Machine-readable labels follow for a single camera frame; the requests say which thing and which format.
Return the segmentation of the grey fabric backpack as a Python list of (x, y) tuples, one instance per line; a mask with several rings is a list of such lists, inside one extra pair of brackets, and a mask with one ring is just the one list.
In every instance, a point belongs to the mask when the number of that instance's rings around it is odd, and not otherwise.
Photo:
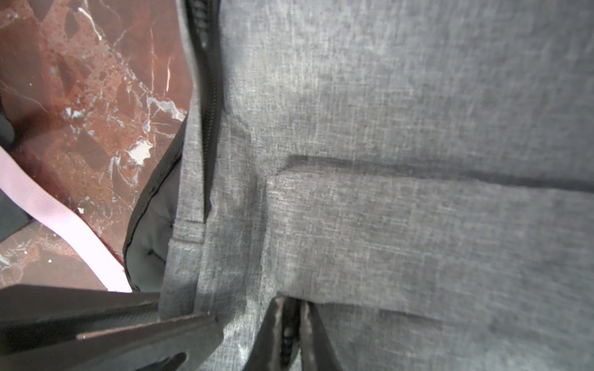
[(187, 117), (131, 216), (240, 370), (312, 302), (344, 370), (593, 368), (591, 1), (178, 1)]

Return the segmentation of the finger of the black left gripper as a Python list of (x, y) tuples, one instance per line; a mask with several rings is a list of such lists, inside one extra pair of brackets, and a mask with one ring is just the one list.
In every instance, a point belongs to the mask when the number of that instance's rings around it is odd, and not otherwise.
[(3, 370), (196, 370), (222, 343), (210, 315), (158, 316), (159, 295), (1, 290)]

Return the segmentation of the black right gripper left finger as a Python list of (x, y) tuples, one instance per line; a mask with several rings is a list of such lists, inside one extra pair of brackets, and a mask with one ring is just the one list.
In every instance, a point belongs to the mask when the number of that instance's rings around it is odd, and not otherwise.
[(272, 299), (244, 370), (289, 370), (299, 345), (299, 300)]

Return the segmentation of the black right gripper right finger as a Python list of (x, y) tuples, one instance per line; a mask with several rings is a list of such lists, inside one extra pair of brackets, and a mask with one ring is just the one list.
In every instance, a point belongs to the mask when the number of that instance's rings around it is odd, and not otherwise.
[(343, 371), (316, 306), (301, 302), (300, 348), (303, 371)]

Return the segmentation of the pink backpack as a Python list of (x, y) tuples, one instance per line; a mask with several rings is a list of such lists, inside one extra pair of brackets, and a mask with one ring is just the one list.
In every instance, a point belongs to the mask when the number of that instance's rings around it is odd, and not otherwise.
[(1, 150), (1, 190), (17, 206), (66, 241), (110, 292), (131, 292), (122, 264), (72, 210), (31, 179)]

